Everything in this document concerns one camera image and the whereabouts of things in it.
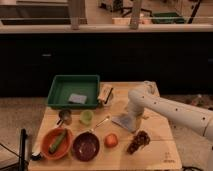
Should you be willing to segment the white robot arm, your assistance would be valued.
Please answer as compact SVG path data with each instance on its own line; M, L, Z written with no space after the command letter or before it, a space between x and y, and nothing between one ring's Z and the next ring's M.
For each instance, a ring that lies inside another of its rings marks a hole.
M143 108L148 108L213 142L213 111L162 98L156 95L156 90L156 84L150 81L144 81L130 89L130 111L136 114Z

